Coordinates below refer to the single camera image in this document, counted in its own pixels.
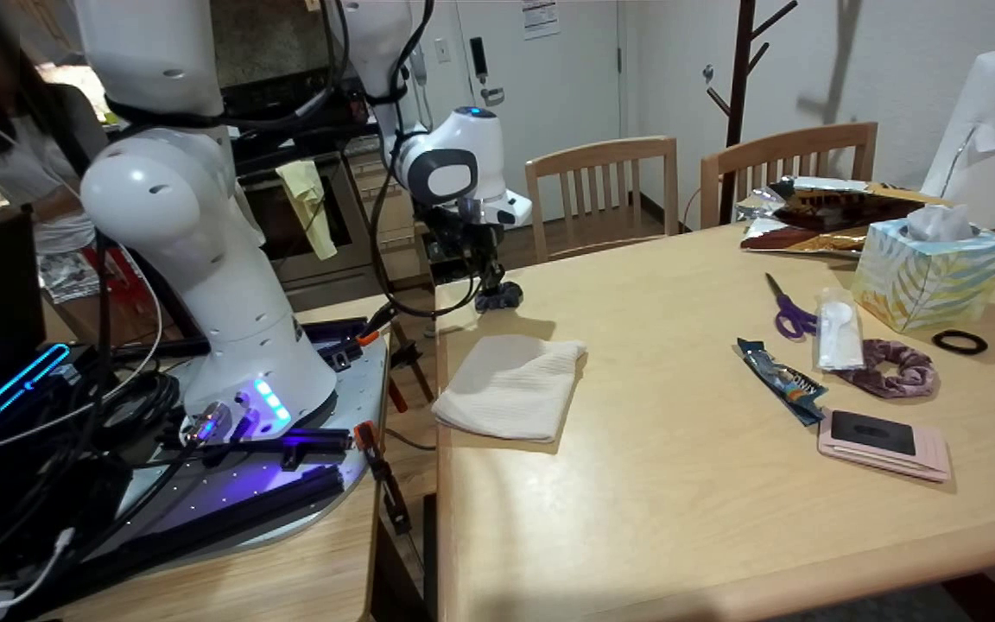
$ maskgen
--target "coat rack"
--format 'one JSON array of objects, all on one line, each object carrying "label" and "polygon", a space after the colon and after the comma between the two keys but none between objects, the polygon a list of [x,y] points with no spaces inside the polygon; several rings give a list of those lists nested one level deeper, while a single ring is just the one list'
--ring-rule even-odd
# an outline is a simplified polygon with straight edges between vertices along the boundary
[{"label": "coat rack", "polygon": [[[742,109],[747,109],[747,78],[766,55],[770,42],[764,42],[758,53],[749,46],[770,32],[780,18],[787,18],[799,0],[787,0],[779,12],[770,12],[760,26],[755,26],[755,8],[758,0],[740,0],[740,22],[737,22],[737,57],[734,57],[734,102],[713,85],[713,68],[706,68],[706,92],[717,101],[721,113],[729,113],[729,139],[725,146],[740,146],[742,136]],[[734,220],[734,190],[737,177],[729,173],[720,190],[720,224]]]}]

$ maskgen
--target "cabinet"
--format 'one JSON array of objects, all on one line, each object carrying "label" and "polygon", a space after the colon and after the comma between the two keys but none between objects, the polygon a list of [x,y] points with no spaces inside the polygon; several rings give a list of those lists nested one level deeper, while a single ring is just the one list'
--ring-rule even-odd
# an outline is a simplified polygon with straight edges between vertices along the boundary
[{"label": "cabinet", "polygon": [[[363,202],[363,215],[375,219],[380,186],[387,181],[383,160],[380,160],[380,143],[378,139],[355,139],[350,149],[350,170],[355,181],[355,193]],[[421,224],[414,220],[414,202],[411,198],[390,181],[383,209],[380,209],[380,228],[375,234],[387,276],[394,288],[424,288],[429,265],[421,257]]]}]

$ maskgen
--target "floor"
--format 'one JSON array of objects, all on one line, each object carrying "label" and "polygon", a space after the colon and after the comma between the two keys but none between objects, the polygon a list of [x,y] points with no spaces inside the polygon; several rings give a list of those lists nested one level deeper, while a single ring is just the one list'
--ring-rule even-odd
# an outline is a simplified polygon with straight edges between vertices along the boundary
[{"label": "floor", "polygon": [[[525,265],[532,258],[530,234],[515,232],[509,238],[509,265]],[[403,295],[411,305],[424,306],[433,296],[424,291]],[[401,319],[401,337],[417,345],[417,371],[436,380],[436,326],[429,319]],[[401,403],[387,414],[387,458],[409,498],[414,527],[401,539],[401,558],[411,572],[417,594],[424,594],[424,498],[436,494],[436,417],[429,414],[429,391],[411,366],[394,366],[394,387]],[[979,622],[995,618],[995,584],[984,578],[930,584],[911,592],[894,592],[880,599],[864,599],[823,610],[787,615],[786,622]]]}]

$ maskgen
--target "scissors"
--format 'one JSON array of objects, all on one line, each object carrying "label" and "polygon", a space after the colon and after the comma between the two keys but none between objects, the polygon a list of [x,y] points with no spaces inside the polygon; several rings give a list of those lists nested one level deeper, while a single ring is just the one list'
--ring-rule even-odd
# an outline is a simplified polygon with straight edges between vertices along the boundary
[{"label": "scissors", "polygon": [[766,284],[770,284],[773,302],[779,302],[779,313],[773,313],[779,330],[787,337],[806,337],[808,330],[817,330],[817,313],[799,306],[770,273],[766,273]]}]

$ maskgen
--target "smartphone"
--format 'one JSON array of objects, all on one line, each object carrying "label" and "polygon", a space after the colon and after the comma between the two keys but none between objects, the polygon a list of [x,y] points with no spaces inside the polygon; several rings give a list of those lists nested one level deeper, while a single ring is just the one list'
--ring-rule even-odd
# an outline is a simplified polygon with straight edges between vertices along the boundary
[{"label": "smartphone", "polygon": [[825,414],[820,440],[823,455],[869,464],[926,480],[952,480],[952,451],[938,428],[870,417],[856,411]]}]

